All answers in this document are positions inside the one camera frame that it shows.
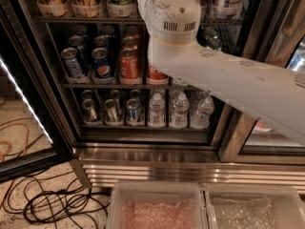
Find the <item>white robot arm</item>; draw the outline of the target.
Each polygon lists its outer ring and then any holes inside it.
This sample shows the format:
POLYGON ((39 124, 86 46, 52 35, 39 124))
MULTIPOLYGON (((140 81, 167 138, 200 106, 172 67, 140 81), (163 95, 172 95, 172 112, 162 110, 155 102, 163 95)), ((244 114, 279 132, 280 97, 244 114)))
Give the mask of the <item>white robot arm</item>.
POLYGON ((158 71, 203 91, 305 144, 303 75, 204 48, 195 0, 138 0, 150 35, 148 60, 158 71))

